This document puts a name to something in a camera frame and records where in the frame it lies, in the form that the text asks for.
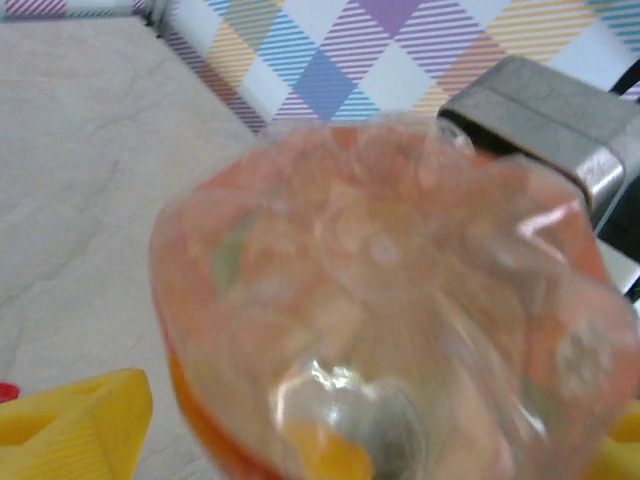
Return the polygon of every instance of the white floor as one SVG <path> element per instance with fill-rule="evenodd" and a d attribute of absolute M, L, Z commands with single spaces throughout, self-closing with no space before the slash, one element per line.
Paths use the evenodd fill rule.
<path fill-rule="evenodd" d="M 174 402 L 147 242 L 251 134 L 139 20 L 0 24 L 0 381 L 146 370 L 136 480 L 217 478 Z"/>

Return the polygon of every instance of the metal bracket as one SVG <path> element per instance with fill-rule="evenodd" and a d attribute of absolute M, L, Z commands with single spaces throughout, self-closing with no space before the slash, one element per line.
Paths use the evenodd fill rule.
<path fill-rule="evenodd" d="M 480 149 L 521 152 L 576 182 L 596 233 L 640 175 L 640 106 L 506 57 L 440 109 Z"/>

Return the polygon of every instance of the plaid fabric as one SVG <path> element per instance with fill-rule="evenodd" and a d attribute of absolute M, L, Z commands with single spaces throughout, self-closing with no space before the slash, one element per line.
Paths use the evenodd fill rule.
<path fill-rule="evenodd" d="M 145 0 L 0 0 L 0 20 L 142 14 Z"/>
<path fill-rule="evenodd" d="M 433 114 L 507 54 L 609 89 L 640 54 L 638 0 L 173 0 L 170 10 L 169 44 L 254 131 L 274 118 Z"/>

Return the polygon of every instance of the red object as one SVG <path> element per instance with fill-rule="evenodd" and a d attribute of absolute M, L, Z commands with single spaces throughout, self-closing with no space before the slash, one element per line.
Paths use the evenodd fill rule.
<path fill-rule="evenodd" d="M 20 396 L 20 389 L 11 384 L 0 382 L 0 403 L 15 400 Z"/>

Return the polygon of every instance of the black cable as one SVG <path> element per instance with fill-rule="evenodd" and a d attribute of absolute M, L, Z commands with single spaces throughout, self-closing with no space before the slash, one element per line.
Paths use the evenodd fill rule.
<path fill-rule="evenodd" d="M 609 92 L 615 93 L 616 95 L 624 95 L 627 90 L 638 82 L 640 82 L 640 59 L 636 60 L 636 63 L 631 65 L 629 69 L 622 74 Z"/>

